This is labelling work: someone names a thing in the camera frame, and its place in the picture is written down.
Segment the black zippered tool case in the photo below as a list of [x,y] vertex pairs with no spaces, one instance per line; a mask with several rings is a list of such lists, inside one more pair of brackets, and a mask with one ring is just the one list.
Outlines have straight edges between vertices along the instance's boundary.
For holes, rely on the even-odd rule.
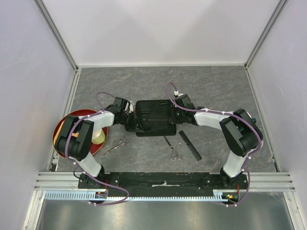
[[173,112],[170,100],[142,100],[135,105],[136,118],[140,130],[138,137],[174,136],[177,127],[170,122]]

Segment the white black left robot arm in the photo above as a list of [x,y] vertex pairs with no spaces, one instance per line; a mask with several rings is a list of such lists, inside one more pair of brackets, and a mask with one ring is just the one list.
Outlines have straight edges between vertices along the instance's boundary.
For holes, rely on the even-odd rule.
[[53,139],[54,148],[82,169],[89,177],[90,185],[101,188],[105,184],[105,170],[90,151],[94,132],[117,124],[134,129],[134,115],[132,103],[120,97],[115,97],[111,105],[97,112],[81,116],[67,115]]

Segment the black straight comb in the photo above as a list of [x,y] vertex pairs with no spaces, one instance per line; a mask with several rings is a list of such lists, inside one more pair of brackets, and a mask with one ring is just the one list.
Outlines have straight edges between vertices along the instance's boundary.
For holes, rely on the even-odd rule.
[[183,139],[183,141],[186,143],[188,149],[191,151],[191,153],[193,154],[194,158],[196,159],[196,161],[200,161],[202,160],[201,155],[199,154],[199,152],[196,150],[196,148],[194,147],[194,145],[191,143],[190,139],[187,137],[187,135],[185,134],[185,132],[183,130],[179,131],[179,135],[181,136],[181,138]]

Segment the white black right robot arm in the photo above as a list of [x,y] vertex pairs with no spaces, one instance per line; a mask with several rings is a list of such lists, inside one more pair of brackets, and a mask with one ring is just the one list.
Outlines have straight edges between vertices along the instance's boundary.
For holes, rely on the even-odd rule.
[[263,134],[244,109],[221,112],[208,108],[194,107],[187,94],[174,91],[175,119],[181,123],[206,126],[221,130],[230,149],[225,165],[220,170],[220,184],[232,188],[244,171],[247,159],[263,145]]

